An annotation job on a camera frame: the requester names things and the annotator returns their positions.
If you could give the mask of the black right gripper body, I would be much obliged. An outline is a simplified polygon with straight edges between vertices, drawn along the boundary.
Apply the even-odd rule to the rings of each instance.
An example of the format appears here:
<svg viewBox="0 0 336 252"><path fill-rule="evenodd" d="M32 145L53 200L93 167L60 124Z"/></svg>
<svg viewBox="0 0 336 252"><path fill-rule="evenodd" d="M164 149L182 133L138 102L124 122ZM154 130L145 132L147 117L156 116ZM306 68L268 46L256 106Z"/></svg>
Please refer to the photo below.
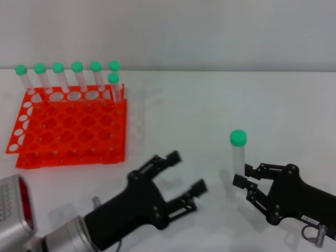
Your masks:
<svg viewBox="0 0 336 252"><path fill-rule="evenodd" d="M305 183L296 165L286 165L285 175L273 180L267 195L267 222L278 225L295 218L317 228L325 225L327 236L336 241L336 196Z"/></svg>

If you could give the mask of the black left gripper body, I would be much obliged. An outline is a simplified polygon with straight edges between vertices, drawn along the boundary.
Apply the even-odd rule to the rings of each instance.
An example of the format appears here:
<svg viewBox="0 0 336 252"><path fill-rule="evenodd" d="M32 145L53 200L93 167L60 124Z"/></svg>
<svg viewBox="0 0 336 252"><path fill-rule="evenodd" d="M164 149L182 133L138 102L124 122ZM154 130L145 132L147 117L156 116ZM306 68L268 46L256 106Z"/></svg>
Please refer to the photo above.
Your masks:
<svg viewBox="0 0 336 252"><path fill-rule="evenodd" d="M133 171L123 192L85 216L93 244L106 250L142 225L169 225L166 202L153 181Z"/></svg>

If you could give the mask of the orange plastic test tube rack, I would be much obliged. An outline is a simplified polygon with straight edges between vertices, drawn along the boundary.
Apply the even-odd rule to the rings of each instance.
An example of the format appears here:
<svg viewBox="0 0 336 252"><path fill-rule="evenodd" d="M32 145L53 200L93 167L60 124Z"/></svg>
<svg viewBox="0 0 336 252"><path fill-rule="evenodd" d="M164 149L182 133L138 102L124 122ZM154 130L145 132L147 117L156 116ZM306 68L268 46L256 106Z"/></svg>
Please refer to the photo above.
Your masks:
<svg viewBox="0 0 336 252"><path fill-rule="evenodd" d="M24 94L6 153L18 156L16 167L116 164L124 162L127 134L127 99L120 103L111 87L87 92L71 86L69 93L53 87L51 94L36 88Z"/></svg>

